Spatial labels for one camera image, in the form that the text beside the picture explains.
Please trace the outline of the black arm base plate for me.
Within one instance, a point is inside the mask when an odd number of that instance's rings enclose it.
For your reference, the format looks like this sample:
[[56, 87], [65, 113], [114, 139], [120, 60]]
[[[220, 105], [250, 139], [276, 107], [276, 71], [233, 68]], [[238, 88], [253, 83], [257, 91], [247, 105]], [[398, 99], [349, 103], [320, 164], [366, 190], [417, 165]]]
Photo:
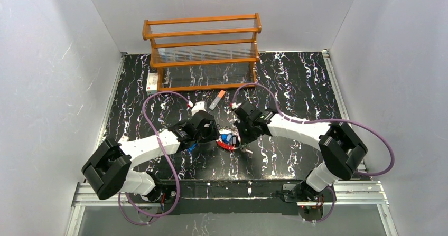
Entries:
[[173, 208], [171, 215], [279, 213], [317, 220], [323, 217], [324, 206], [332, 202], [328, 190], [310, 199], [293, 197], [293, 188], [300, 183], [298, 180], [181, 180], [180, 199], [175, 205], [175, 182], [163, 180], [162, 183], [171, 190], [163, 192], [157, 200], [138, 194], [131, 194], [131, 200], [147, 212], [155, 207], [163, 211]]

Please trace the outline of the blue key tag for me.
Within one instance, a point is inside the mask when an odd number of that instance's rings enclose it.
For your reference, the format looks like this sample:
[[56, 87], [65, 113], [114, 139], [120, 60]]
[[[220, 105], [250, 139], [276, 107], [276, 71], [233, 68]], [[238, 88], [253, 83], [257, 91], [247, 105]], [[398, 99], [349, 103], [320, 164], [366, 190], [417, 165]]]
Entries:
[[225, 144], [234, 145], [238, 141], [238, 137], [236, 135], [232, 134], [232, 133], [222, 134], [221, 135], [221, 140]]

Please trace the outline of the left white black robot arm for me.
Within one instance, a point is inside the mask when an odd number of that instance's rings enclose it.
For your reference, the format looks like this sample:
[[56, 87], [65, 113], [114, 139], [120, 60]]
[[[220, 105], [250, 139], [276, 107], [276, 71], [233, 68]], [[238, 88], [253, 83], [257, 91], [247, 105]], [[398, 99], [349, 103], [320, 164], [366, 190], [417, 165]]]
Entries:
[[184, 151], [195, 143], [215, 141], [219, 136], [214, 116], [199, 110], [189, 120], [173, 125], [158, 135], [122, 144], [105, 139], [81, 172], [100, 200], [126, 192], [155, 201], [171, 188], [161, 183], [153, 173], [136, 172], [134, 168], [158, 157]]

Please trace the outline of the red white keyring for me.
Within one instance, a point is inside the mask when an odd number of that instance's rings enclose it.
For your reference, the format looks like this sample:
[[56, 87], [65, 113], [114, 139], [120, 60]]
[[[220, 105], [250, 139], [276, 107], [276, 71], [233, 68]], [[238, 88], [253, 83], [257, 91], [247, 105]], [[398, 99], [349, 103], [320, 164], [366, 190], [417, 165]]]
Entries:
[[230, 130], [221, 130], [216, 143], [220, 148], [227, 152], [234, 152], [235, 150], [242, 148], [240, 137]]

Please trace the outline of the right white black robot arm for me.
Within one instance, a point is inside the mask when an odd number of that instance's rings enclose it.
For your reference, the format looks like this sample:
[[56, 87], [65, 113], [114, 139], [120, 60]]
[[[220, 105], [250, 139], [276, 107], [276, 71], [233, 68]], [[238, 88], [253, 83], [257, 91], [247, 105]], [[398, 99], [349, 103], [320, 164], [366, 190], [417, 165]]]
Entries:
[[250, 102], [231, 105], [237, 120], [240, 143], [247, 145], [259, 137], [283, 137], [309, 145], [322, 154], [323, 162], [293, 187], [276, 192], [285, 202], [313, 200], [339, 180], [354, 176], [368, 149], [346, 122], [306, 124], [272, 109], [261, 111]]

